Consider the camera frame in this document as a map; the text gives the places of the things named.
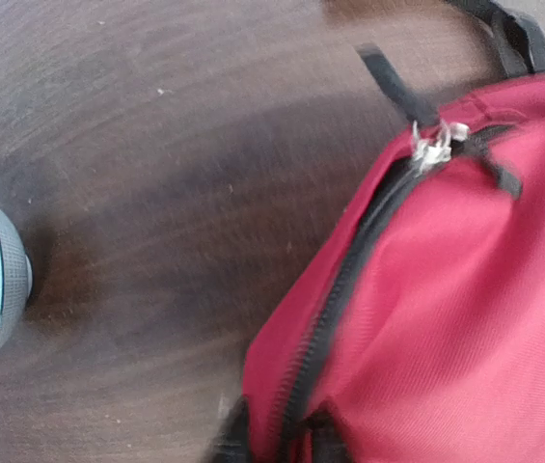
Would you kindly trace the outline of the red backpack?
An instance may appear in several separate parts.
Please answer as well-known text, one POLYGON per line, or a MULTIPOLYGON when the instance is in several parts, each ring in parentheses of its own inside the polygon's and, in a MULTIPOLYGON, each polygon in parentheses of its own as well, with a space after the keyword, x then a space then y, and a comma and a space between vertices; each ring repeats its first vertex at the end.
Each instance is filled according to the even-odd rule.
POLYGON ((545 462, 545 37, 494 1, 505 80, 408 119, 251 343, 211 462, 545 462))

